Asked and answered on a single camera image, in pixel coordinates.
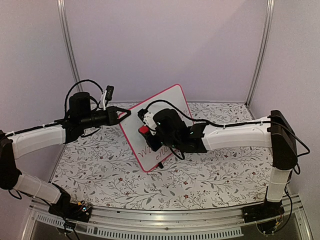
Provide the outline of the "red whiteboard eraser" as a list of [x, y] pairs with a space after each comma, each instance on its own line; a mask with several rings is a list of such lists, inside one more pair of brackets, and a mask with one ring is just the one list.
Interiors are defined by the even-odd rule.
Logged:
[[142, 135], [146, 135], [150, 132], [150, 129], [147, 126], [142, 126], [138, 129], [138, 132]]

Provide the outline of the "pink framed whiteboard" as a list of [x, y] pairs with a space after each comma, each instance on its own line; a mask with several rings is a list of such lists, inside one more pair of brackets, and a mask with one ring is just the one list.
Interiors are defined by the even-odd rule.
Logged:
[[158, 163], [164, 162], [172, 155], [172, 152], [167, 146], [162, 146], [158, 151], [153, 151], [139, 133], [139, 128], [142, 127], [144, 123], [139, 119], [138, 111], [146, 108], [149, 103], [155, 100], [166, 100], [188, 117], [192, 117], [190, 107], [180, 84], [166, 88], [129, 109], [131, 115], [121, 121], [119, 125], [132, 149], [133, 155], [145, 173], [151, 172], [158, 166]]

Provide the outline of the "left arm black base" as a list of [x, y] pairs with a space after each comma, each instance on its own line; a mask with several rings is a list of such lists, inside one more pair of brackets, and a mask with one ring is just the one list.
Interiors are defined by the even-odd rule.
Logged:
[[48, 212], [63, 219], [88, 223], [92, 206], [84, 201], [71, 202], [71, 196], [68, 193], [62, 193], [57, 203], [50, 204]]

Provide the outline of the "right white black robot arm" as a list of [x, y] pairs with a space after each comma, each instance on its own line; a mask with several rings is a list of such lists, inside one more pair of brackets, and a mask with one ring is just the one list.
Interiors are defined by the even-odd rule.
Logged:
[[139, 130], [147, 145], [156, 152], [161, 147], [184, 153], [207, 153], [221, 148], [263, 147], [272, 149], [273, 163], [266, 201], [259, 206], [262, 218], [278, 210], [289, 175], [298, 162], [295, 134], [278, 110], [255, 121], [216, 124], [194, 120], [187, 126], [175, 109], [165, 108], [140, 115], [147, 130]]

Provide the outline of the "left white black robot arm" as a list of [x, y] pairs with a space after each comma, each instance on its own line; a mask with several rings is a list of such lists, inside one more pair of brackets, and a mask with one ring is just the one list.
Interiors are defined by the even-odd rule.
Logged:
[[61, 187], [45, 182], [35, 176], [23, 173], [16, 166], [16, 160], [32, 152], [64, 145], [85, 138], [85, 130], [99, 129], [102, 126], [115, 126], [131, 115], [128, 109], [108, 106], [111, 94], [103, 93], [102, 104], [91, 108], [94, 100], [88, 92], [75, 93], [69, 99], [69, 109], [65, 117], [53, 123], [33, 128], [0, 133], [0, 187], [3, 190], [16, 190], [31, 197], [55, 204], [55, 209], [63, 216], [74, 213], [71, 196]]

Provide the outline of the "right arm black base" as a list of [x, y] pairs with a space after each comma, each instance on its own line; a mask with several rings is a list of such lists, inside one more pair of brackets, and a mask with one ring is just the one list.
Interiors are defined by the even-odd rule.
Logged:
[[290, 202], [290, 211], [285, 220], [285, 209], [280, 202], [269, 202], [244, 206], [241, 208], [242, 217], [245, 223], [256, 222], [257, 230], [265, 235], [270, 236], [282, 230], [289, 222], [293, 213], [293, 204]]

